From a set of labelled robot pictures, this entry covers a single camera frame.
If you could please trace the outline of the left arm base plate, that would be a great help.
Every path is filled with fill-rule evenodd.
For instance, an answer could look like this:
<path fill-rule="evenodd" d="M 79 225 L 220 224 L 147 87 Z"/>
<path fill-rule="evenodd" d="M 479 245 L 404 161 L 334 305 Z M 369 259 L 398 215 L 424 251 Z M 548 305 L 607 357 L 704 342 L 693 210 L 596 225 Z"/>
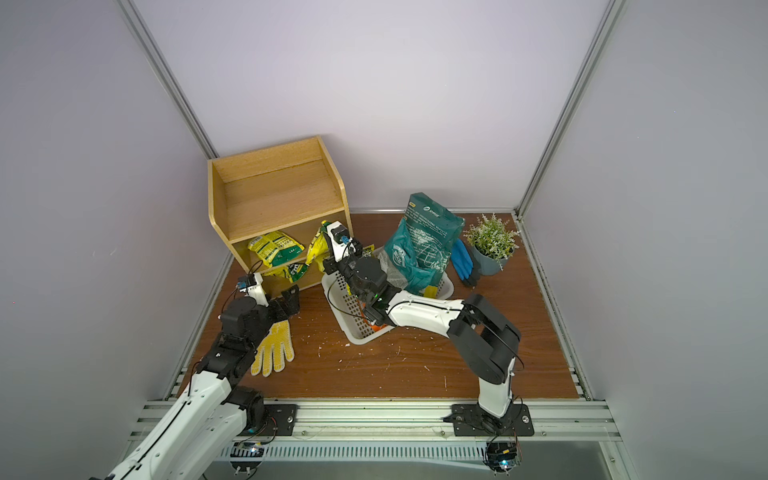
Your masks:
<path fill-rule="evenodd" d="M 249 438 L 290 437 L 297 422 L 297 404 L 267 404 L 260 424 L 248 426 L 241 435 Z"/>

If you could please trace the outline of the white plastic basket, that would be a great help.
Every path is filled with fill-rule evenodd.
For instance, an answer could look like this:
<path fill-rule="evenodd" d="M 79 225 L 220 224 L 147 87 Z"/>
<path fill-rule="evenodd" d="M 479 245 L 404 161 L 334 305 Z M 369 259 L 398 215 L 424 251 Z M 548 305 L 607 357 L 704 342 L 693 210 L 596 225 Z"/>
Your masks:
<path fill-rule="evenodd" d="M 464 307 L 461 300 L 433 299 L 401 291 L 386 310 L 394 325 L 385 324 L 375 331 L 364 318 L 360 301 L 347 292 L 347 284 L 339 273 L 324 274 L 322 287 L 339 326 L 355 345 L 371 342 L 398 327 L 421 329 L 447 337 L 450 323 Z"/>

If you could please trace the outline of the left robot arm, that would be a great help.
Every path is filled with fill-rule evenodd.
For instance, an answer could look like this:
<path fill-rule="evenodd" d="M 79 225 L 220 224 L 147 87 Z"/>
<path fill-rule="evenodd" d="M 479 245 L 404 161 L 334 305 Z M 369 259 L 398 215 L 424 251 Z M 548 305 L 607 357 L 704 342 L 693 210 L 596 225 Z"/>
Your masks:
<path fill-rule="evenodd" d="M 270 329 L 300 310 L 299 288 L 259 302 L 232 300 L 222 330 L 194 366 L 189 383 L 148 436 L 107 475 L 109 479 L 199 479 L 237 436 L 277 436 L 279 423 L 261 392 L 240 385 Z"/>

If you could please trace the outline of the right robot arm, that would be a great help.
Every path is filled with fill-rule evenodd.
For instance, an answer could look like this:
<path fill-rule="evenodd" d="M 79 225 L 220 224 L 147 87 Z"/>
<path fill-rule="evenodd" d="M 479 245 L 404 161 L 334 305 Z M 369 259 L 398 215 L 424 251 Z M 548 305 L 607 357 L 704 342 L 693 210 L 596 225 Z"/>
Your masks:
<path fill-rule="evenodd" d="M 521 333 L 486 298 L 440 300 L 411 294 L 391 284 L 378 259 L 339 222 L 320 227 L 329 257 L 325 273 L 343 279 L 362 305 L 363 319 L 378 327 L 417 328 L 448 338 L 478 377 L 478 406 L 503 418 L 513 402 L 512 378 Z"/>

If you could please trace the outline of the green orange fertilizer bag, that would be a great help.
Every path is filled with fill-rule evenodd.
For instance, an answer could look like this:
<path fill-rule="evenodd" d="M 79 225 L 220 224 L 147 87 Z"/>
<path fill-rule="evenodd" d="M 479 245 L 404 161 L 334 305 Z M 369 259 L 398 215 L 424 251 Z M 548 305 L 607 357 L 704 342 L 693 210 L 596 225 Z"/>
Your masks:
<path fill-rule="evenodd" d="M 368 320 L 368 319 L 366 319 L 366 318 L 363 318 L 363 319 L 362 319 L 362 321 L 363 321 L 363 324 L 364 324 L 364 325 L 365 325 L 365 326 L 366 326 L 368 329 L 372 330 L 373 332 L 382 331 L 382 330 L 385 330 L 385 329 L 387 329 L 387 328 L 388 328 L 388 325 L 377 325 L 377 324 L 375 324 L 374 322 L 371 322 L 371 321 L 369 321 L 369 320 Z"/>

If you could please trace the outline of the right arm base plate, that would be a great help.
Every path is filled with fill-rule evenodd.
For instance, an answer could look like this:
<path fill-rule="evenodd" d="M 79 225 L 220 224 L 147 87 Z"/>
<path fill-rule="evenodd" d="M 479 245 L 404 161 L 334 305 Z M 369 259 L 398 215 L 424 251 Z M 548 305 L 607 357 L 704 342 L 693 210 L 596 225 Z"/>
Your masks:
<path fill-rule="evenodd" d="M 502 417 L 496 417 L 478 404 L 453 404 L 451 413 L 443 418 L 452 426 L 457 437 L 470 436 L 518 436 L 535 434 L 529 408 L 523 403 L 511 404 Z"/>

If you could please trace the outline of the green yellow fertilizer bag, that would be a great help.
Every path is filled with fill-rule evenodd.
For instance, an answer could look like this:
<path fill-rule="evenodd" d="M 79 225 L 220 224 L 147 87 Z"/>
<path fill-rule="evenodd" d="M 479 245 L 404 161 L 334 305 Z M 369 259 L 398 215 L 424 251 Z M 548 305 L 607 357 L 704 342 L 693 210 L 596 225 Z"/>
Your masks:
<path fill-rule="evenodd" d="M 395 233 L 376 254 L 388 281 L 414 295 L 437 287 L 464 225 L 425 193 L 413 193 Z"/>

